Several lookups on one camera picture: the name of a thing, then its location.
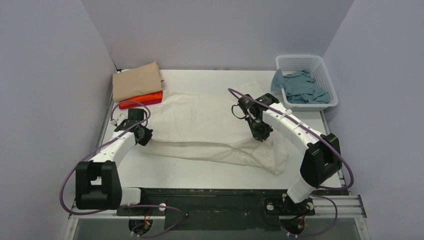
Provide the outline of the cream white t shirt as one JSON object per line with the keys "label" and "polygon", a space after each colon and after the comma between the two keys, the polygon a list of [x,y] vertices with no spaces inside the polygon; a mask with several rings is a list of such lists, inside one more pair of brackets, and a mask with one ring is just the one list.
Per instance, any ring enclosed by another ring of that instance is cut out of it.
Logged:
{"label": "cream white t shirt", "polygon": [[152,109],[152,139],[144,154],[258,167],[281,174],[289,159],[285,137],[272,132],[264,141],[253,138],[248,123],[233,109],[236,99],[206,93],[166,90]]}

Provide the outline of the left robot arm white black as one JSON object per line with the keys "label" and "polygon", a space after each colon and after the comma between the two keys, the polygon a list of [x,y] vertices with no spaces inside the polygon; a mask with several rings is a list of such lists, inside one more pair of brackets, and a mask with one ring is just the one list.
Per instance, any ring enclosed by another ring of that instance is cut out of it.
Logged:
{"label": "left robot arm white black", "polygon": [[88,161],[75,168],[75,203],[79,210],[116,210],[129,206],[136,215],[149,210],[149,201],[142,197],[138,187],[121,185],[118,166],[136,145],[146,146],[153,130],[143,123],[150,116],[149,110],[128,109],[127,118],[115,127],[110,141]]}

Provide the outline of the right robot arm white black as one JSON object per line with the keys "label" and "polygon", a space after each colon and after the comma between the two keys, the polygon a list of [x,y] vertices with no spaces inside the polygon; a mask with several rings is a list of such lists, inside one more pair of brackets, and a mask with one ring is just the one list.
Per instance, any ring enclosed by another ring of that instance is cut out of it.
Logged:
{"label": "right robot arm white black", "polygon": [[271,132],[277,131],[303,154],[300,176],[288,188],[282,201],[286,213],[296,214],[302,209],[303,201],[341,169],[338,138],[302,123],[270,93],[255,100],[250,95],[242,96],[237,105],[255,140],[263,142]]}

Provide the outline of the folded red t shirt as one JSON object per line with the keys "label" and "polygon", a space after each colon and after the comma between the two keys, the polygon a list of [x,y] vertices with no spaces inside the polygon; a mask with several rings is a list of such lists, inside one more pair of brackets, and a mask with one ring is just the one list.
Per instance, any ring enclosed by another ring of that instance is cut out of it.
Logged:
{"label": "folded red t shirt", "polygon": [[161,98],[155,99],[155,100],[147,100],[147,101],[124,100],[118,104],[118,107],[121,110],[125,110],[130,108],[160,104],[161,102],[162,102]]}

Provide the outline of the folded orange t shirt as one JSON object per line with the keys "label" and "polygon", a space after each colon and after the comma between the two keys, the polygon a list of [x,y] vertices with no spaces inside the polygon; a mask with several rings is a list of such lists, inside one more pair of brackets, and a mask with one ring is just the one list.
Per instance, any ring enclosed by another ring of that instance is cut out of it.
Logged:
{"label": "folded orange t shirt", "polygon": [[163,91],[157,91],[145,95],[138,95],[134,96],[132,98],[123,100],[119,102],[119,108],[121,110],[123,109],[129,109],[129,108],[137,108],[139,107],[139,103],[148,106],[148,105],[154,105],[159,104],[162,102],[163,99]]}

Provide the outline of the folded beige t shirt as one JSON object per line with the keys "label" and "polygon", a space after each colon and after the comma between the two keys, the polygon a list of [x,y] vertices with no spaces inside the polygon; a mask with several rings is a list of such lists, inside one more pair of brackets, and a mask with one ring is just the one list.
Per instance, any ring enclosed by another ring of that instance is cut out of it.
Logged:
{"label": "folded beige t shirt", "polygon": [[156,61],[112,76],[112,99],[118,103],[163,90],[163,77]]}

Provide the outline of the teal blue t shirt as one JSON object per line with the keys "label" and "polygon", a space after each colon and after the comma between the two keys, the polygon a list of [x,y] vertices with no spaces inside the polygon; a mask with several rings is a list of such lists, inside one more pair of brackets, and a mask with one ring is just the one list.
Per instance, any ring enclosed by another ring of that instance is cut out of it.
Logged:
{"label": "teal blue t shirt", "polygon": [[278,69],[271,81],[270,90],[284,90],[286,99],[291,104],[328,104],[331,101],[329,93],[316,84],[308,69],[286,75]]}

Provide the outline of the white plastic basket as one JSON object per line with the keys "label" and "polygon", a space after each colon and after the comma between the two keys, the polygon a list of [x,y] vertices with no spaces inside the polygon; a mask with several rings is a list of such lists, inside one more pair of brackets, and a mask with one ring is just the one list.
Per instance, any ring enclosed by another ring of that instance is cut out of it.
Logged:
{"label": "white plastic basket", "polygon": [[287,109],[319,112],[338,105],[336,90],[323,58],[285,54],[277,56],[275,62],[277,71],[270,90],[281,91]]}

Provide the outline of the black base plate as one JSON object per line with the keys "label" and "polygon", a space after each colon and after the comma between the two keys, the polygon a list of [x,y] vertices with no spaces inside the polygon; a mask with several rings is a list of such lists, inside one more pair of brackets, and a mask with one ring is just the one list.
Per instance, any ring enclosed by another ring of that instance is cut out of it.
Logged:
{"label": "black base plate", "polygon": [[300,234],[304,217],[323,214],[324,200],[336,209],[341,195],[318,191],[301,203],[284,202],[286,190],[277,189],[171,189],[143,188],[139,204],[121,206],[122,217],[144,217],[135,230],[143,235],[155,217],[163,217],[164,227],[174,231],[241,231],[262,229]]}

